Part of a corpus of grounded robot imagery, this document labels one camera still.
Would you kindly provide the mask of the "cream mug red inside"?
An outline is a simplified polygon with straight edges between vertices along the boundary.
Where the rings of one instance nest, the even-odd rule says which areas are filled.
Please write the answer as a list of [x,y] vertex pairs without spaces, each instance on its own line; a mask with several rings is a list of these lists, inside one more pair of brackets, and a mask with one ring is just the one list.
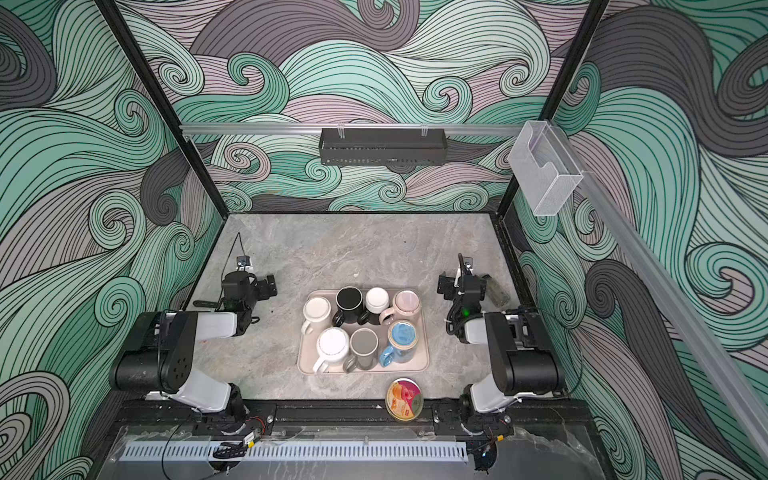
[[332,305],[325,297],[312,297],[303,306],[304,322],[301,334],[309,335],[314,331],[323,331],[332,324]]

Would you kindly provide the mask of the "white ribbed mug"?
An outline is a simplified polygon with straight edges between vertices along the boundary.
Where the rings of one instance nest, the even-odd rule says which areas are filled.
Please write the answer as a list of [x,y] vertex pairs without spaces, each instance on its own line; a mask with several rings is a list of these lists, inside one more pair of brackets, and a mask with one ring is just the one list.
[[350,336],[345,330],[339,327],[325,329],[316,342],[318,359],[313,365],[313,372],[324,373],[332,366],[343,363],[349,350]]

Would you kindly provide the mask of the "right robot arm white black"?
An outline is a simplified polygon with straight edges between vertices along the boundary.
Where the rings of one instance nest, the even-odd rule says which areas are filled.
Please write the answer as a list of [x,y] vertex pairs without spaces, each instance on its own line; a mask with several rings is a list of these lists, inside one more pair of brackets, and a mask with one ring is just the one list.
[[467,270],[454,276],[441,274],[436,292],[451,306],[445,329],[461,343],[488,348],[490,374],[465,387],[460,416],[502,412],[526,399],[551,399],[565,386],[565,374],[535,309],[518,307],[485,311],[489,277]]

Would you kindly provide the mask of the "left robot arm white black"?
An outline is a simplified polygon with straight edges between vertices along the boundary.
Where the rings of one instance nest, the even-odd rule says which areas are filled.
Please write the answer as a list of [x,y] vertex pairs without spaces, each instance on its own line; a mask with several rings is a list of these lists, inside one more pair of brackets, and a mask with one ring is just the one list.
[[226,274],[220,299],[196,301],[195,311],[140,314],[110,370],[112,389],[167,398],[202,414],[248,417],[239,387],[213,379],[194,366],[195,346],[242,336],[259,319],[256,304],[278,294],[275,277],[259,279],[246,270]]

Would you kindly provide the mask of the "pink mug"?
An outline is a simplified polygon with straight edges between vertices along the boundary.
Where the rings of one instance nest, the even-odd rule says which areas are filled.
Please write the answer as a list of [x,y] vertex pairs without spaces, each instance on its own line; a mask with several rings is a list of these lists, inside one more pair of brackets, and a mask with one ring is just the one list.
[[421,307],[421,300],[414,291],[399,291],[394,295],[391,306],[379,314],[379,322],[388,326],[398,319],[413,320],[421,313]]

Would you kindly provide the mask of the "blue mug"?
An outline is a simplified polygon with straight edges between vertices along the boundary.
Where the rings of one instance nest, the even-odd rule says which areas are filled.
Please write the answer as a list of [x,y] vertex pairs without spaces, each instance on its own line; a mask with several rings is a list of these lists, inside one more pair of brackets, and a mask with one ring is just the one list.
[[418,344],[415,326],[409,321],[397,320],[387,331],[387,344],[379,355],[379,364],[388,367],[393,363],[409,362]]

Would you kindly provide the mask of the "black mug white base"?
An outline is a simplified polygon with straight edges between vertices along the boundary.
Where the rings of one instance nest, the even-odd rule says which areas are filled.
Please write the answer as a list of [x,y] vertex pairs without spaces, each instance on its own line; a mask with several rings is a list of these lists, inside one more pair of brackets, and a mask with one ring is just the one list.
[[371,325],[380,324],[380,314],[390,307],[389,293],[381,287],[369,289],[365,295],[365,311],[367,322]]

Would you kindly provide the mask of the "grey mug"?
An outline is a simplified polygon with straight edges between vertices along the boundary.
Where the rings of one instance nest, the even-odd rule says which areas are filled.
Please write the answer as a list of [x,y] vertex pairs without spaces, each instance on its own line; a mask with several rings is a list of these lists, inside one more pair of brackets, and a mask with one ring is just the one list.
[[343,371],[369,371],[378,364],[379,339],[370,328],[360,328],[350,337],[350,351],[343,363]]

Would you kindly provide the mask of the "beige plastic tray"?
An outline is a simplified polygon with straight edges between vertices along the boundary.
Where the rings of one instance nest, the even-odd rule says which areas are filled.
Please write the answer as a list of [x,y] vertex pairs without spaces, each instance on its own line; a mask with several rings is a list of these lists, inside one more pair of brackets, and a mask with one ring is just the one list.
[[[331,303],[331,314],[335,314],[337,306],[335,305],[335,296],[338,293],[336,290],[316,290],[309,294],[308,299],[313,298],[325,298]],[[421,372],[427,369],[430,364],[428,340],[427,340],[427,324],[423,320],[421,313],[417,314],[411,323],[415,327],[417,343],[413,349],[413,356],[407,362],[393,362],[387,367],[382,367],[377,364],[371,369],[373,373],[382,372]],[[344,324],[341,328],[351,336],[355,331],[361,328],[370,328],[376,333],[379,339],[378,353],[381,354],[388,344],[388,331],[389,327],[386,325],[357,325],[357,324]],[[299,353],[297,359],[297,366],[300,372],[304,375],[314,375],[314,364],[320,358],[317,352],[317,341],[322,331],[315,329],[314,327],[308,327],[305,333],[300,336]]]

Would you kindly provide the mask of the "round colourful tin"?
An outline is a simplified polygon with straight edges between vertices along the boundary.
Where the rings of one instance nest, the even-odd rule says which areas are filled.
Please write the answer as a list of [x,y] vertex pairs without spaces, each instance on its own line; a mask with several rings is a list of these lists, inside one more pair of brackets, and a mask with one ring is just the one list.
[[420,387],[411,379],[394,380],[385,396],[386,409],[398,421],[415,420],[422,412],[424,397]]

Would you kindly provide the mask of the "clear acrylic wall holder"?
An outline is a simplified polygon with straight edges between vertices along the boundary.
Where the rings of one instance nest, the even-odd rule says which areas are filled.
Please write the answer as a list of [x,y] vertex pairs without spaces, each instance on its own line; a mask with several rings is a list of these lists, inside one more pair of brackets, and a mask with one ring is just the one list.
[[508,162],[537,217],[556,216],[583,179],[568,136],[549,121],[527,121]]

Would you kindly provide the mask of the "black wall basket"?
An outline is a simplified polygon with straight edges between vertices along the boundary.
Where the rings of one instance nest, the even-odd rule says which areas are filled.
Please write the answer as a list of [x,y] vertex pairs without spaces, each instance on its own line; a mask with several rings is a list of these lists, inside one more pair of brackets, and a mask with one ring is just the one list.
[[442,129],[326,128],[319,153],[330,166],[432,165],[446,161],[448,142]]

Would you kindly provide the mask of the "aluminium rail back wall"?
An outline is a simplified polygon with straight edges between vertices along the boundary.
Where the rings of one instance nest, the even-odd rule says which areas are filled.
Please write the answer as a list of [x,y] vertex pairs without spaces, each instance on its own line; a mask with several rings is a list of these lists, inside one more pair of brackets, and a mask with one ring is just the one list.
[[320,135],[323,129],[342,133],[351,129],[443,130],[447,136],[507,137],[518,135],[522,124],[403,124],[403,123],[182,123],[185,136],[196,135]]

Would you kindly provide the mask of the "aluminium rail wall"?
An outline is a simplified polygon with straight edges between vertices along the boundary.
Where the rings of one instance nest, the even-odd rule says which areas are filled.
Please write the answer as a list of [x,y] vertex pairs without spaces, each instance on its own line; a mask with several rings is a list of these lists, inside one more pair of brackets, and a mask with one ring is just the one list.
[[612,199],[597,181],[591,168],[585,167],[562,128],[554,135],[566,151],[566,160],[581,172],[580,185],[595,207],[604,225],[612,232],[620,248],[635,267],[661,312],[671,321],[687,344],[699,366],[738,421],[763,460],[767,459],[767,407],[743,372],[733,362],[704,319],[671,278],[642,237],[622,216]]
[[522,124],[403,124],[403,123],[182,123],[185,136],[196,135],[320,135],[323,129],[342,133],[351,129],[443,130],[447,136],[507,137],[518,135]]

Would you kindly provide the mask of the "aluminium rail right wall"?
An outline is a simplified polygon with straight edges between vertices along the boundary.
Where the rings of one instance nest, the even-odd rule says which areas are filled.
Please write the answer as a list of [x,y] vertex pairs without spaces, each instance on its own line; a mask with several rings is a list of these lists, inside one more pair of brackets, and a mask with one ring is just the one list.
[[738,421],[763,460],[767,459],[767,407],[743,372],[733,362],[704,319],[671,278],[642,237],[622,216],[612,199],[597,181],[591,168],[585,167],[562,128],[554,135],[566,151],[566,160],[581,172],[580,185],[595,207],[604,225],[612,232],[620,248],[635,267],[661,312],[671,321],[687,344],[699,366]]

